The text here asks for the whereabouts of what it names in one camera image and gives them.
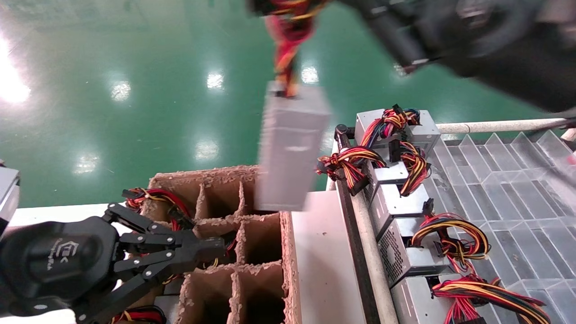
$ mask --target red wire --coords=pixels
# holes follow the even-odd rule
[[[155,323],[164,322],[162,316],[155,311],[149,311],[149,312],[129,311],[128,314],[130,314],[132,320],[136,322],[138,322],[138,320],[142,320],[143,322],[153,321]],[[117,315],[116,317],[114,317],[115,319],[117,318],[115,322],[121,321],[125,317],[126,316],[124,313]]]
[[[188,218],[191,218],[190,212],[186,208],[186,205],[182,202],[182,200],[180,200],[180,198],[178,198],[178,196],[174,195],[170,191],[166,191],[166,190],[162,190],[162,189],[150,189],[150,190],[148,190],[148,193],[150,193],[150,194],[162,194],[162,195],[169,197],[176,204],[176,206],[178,206],[178,208],[180,208],[180,210],[186,216],[188,216]]]

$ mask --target black metal bar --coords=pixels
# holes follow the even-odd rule
[[[338,125],[334,131],[334,139],[338,142],[339,149],[350,147],[350,141],[348,140],[348,136],[346,136],[347,128],[346,125]],[[342,179],[345,179],[342,170],[339,170],[338,173]],[[340,192],[340,203],[342,204],[342,211],[344,213],[344,223],[346,225],[346,232],[348,233],[348,240],[350,241],[350,250],[352,251],[354,270],[356,272],[366,324],[380,324],[376,298],[374,297],[374,290],[368,272],[366,256],[364,255],[364,248],[362,247],[350,192],[345,180],[336,181],[336,186],[338,187],[338,192]]]

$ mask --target robotic hand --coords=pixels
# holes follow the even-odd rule
[[[18,205],[18,179],[18,171],[0,167],[2,232]],[[119,237],[112,222],[134,232]],[[105,324],[171,275],[225,251],[222,238],[172,231],[118,204],[103,217],[17,228],[0,240],[0,317],[70,308],[78,324]],[[113,290],[118,280],[124,283]]]
[[[247,1],[258,15],[282,2]],[[576,107],[575,0],[339,1],[404,73],[438,63],[548,112]]]

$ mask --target metal casing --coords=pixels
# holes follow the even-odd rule
[[[312,189],[324,132],[330,120],[322,88],[301,86],[296,99],[275,95],[268,84],[260,136],[255,204],[258,210],[296,211],[304,208]]]
[[[387,168],[376,168],[374,163],[366,163],[362,166],[362,173],[368,177],[370,184],[364,188],[366,200],[371,202],[374,199],[376,188],[381,184],[402,184],[406,181],[408,170],[403,162],[390,163],[388,150],[374,150],[380,155],[388,165]]]
[[[459,274],[438,276],[440,282],[460,278]],[[407,277],[390,290],[399,324],[444,323],[448,310],[454,303],[450,298],[431,298],[426,277]]]
[[[428,192],[422,185],[407,197],[400,195],[396,184],[379,185],[370,204],[370,218],[376,240],[380,240],[395,218],[423,217],[424,203],[428,198]]]
[[[406,247],[422,221],[422,218],[396,218],[378,241],[390,287],[404,277],[440,274],[449,269],[450,262],[434,244],[439,241],[436,233],[426,236],[422,247]]]
[[[372,111],[364,111],[360,112],[356,115],[356,129],[354,131],[354,138],[357,142],[359,142],[364,133],[366,132],[366,128],[378,118],[382,118],[382,114],[384,113],[383,109],[372,110]],[[410,132],[408,132],[408,141],[414,144],[415,146],[419,146],[422,148],[426,155],[432,152],[434,145],[440,139],[440,131],[434,123],[434,120],[430,116],[428,110],[420,110],[420,125],[416,126],[409,126]],[[374,144],[372,145],[372,149],[379,149],[379,148],[387,148],[388,144],[382,141],[380,136],[376,138]]]
[[[0,167],[0,237],[18,208],[20,172]]]

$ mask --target cardboard divider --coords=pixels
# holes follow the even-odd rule
[[[282,231],[282,272],[284,283],[282,289],[286,298],[285,324],[301,324],[302,308],[300,307],[300,288],[298,283],[298,262],[296,260],[296,244],[292,215],[289,212],[280,212],[280,226]]]
[[[213,238],[224,235],[230,231],[238,231],[240,222],[233,220],[205,220],[198,222],[194,227],[194,234],[200,239]]]
[[[236,235],[236,262],[246,264],[246,223],[242,222]]]
[[[282,259],[280,214],[255,216],[242,221],[244,225],[244,261],[258,265]]]
[[[231,313],[232,269],[190,273],[180,294],[179,324],[227,324]]]
[[[240,279],[240,324],[281,324],[285,321],[282,264],[243,268]]]
[[[244,206],[240,210],[241,215],[268,215],[277,213],[277,211],[270,210],[257,210],[255,206],[255,192],[256,181],[243,181],[242,182],[242,196],[244,197]]]
[[[234,215],[243,205],[240,202],[240,180],[200,185],[202,194],[198,199],[197,218],[224,218]]]

